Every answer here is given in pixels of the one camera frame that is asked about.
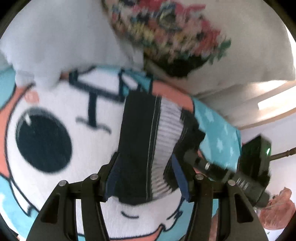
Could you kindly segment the beige padded headboard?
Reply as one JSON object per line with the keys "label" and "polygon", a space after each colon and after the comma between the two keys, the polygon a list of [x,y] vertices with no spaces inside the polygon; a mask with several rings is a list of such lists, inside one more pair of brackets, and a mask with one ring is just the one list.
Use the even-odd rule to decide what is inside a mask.
{"label": "beige padded headboard", "polygon": [[198,99],[243,130],[295,113],[295,81],[234,85],[199,94]]}

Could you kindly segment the turquoise cartoon star blanket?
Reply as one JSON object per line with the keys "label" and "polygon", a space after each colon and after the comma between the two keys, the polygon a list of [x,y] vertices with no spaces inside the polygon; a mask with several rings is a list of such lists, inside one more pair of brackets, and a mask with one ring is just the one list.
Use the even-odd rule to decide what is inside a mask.
{"label": "turquoise cartoon star blanket", "polygon": [[189,110],[206,134],[203,156],[236,169],[238,129],[194,97],[149,75],[92,67],[72,72],[52,89],[15,85],[1,71],[1,216],[25,240],[55,186],[79,182],[107,164],[118,147],[125,99],[131,90],[161,97]]}

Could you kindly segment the pink plastic bag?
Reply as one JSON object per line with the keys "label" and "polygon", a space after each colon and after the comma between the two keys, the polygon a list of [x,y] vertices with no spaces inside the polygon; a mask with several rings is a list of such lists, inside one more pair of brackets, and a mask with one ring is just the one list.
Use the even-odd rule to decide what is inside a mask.
{"label": "pink plastic bag", "polygon": [[295,213],[295,204],[290,200],[292,191],[284,187],[260,211],[259,220],[267,230],[281,230],[286,228]]}

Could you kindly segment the white floral pillow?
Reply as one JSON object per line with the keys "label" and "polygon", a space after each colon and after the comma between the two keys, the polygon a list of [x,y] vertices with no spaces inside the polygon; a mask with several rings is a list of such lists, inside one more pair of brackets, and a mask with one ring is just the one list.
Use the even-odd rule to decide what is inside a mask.
{"label": "white floral pillow", "polygon": [[193,94],[294,80],[287,29],[264,1],[103,1],[146,67]]}

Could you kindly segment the black white striped pants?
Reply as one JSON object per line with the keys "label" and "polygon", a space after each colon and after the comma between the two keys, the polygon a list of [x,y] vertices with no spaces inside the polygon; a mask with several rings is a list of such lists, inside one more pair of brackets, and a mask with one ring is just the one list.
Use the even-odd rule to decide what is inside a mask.
{"label": "black white striped pants", "polygon": [[140,205],[179,189],[171,156],[183,160],[205,138],[194,115],[160,96],[131,91],[125,101],[119,144],[119,180],[114,194],[121,203]]}

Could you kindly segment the white plush pillow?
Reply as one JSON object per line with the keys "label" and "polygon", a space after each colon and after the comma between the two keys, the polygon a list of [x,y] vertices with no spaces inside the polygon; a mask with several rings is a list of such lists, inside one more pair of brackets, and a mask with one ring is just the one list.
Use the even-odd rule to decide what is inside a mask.
{"label": "white plush pillow", "polygon": [[75,68],[144,65],[143,51],[113,31],[101,1],[30,1],[1,36],[1,57],[19,87],[50,88]]}

